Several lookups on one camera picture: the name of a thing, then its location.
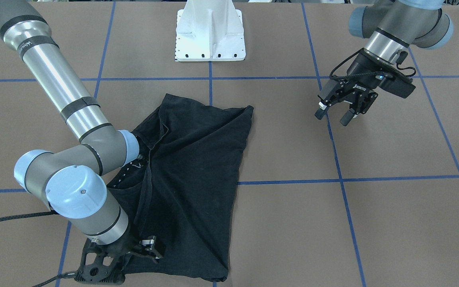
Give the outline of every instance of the folded garment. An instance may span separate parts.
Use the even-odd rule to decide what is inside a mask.
[[[253,107],[218,109],[166,94],[132,133],[141,159],[108,189],[141,238],[157,236],[164,258],[132,256],[124,273],[160,272],[224,281],[231,211]]]

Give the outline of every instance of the gray robot arm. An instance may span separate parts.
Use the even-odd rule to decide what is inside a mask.
[[[100,177],[137,158],[138,140],[114,129],[61,54],[47,22],[26,0],[0,0],[0,39],[17,51],[80,142],[56,154],[41,149],[24,154],[15,165],[15,179],[91,240],[83,260],[88,252],[101,260],[115,258],[109,267],[100,260],[91,265],[82,261],[76,280],[121,283],[126,254],[162,257],[155,238],[142,240],[133,233],[133,224]]]
[[[379,0],[371,7],[357,8],[348,22],[350,34],[370,40],[350,57],[357,56],[346,76],[335,76],[336,69],[331,72],[329,82],[318,95],[320,107],[315,116],[320,120],[331,106],[348,102],[350,109],[340,120],[346,126],[368,111],[378,96],[373,90],[376,87],[401,98],[408,97],[415,89],[410,78],[413,75],[406,76],[393,65],[398,67],[403,62],[411,44],[436,49],[448,42],[453,24],[441,10],[443,2]]]

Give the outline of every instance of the black cloth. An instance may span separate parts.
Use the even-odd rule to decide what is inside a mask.
[[[132,256],[124,273],[160,272],[224,281],[231,211],[253,107],[218,109],[166,94],[132,133],[141,160],[108,184],[141,238],[157,236],[164,258]]]

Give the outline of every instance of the white plastic base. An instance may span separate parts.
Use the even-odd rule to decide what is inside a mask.
[[[188,0],[178,11],[176,61],[244,59],[242,12],[231,0]]]

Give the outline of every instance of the light blue joint cap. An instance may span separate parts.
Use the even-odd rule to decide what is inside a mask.
[[[352,36],[364,38],[362,32],[362,20],[364,18],[365,9],[366,6],[357,7],[350,15],[350,19],[348,20],[348,31],[350,31]]]
[[[438,10],[442,8],[444,0],[399,0],[405,5],[426,10]]]
[[[137,138],[135,138],[135,136],[131,132],[127,130],[118,131],[122,133],[122,135],[124,136],[125,144],[127,147],[127,155],[124,163],[124,165],[126,165],[127,163],[135,160],[135,158],[137,158],[137,156],[139,155],[139,143],[137,142]]]
[[[66,218],[86,218],[97,212],[107,198],[104,180],[91,168],[71,165],[57,171],[45,186],[47,200]]]
[[[29,192],[26,188],[26,183],[24,182],[26,178],[26,171],[31,165],[31,162],[35,160],[39,155],[44,154],[44,153],[51,153],[49,151],[45,151],[43,149],[35,149],[33,151],[29,151],[25,154],[23,154],[19,160],[15,163],[15,167],[13,168],[13,177],[17,182],[20,184],[20,186],[25,189],[27,192]]]
[[[442,47],[443,45],[445,45],[446,43],[448,43],[449,40],[451,39],[452,33],[454,32],[454,25],[453,25],[453,22],[451,20],[451,17],[449,15],[447,15],[447,14],[445,14],[445,15],[449,18],[449,27],[447,28],[446,34],[435,45],[433,45],[431,47],[426,47],[424,49],[428,49],[428,50],[438,49],[438,48]]]

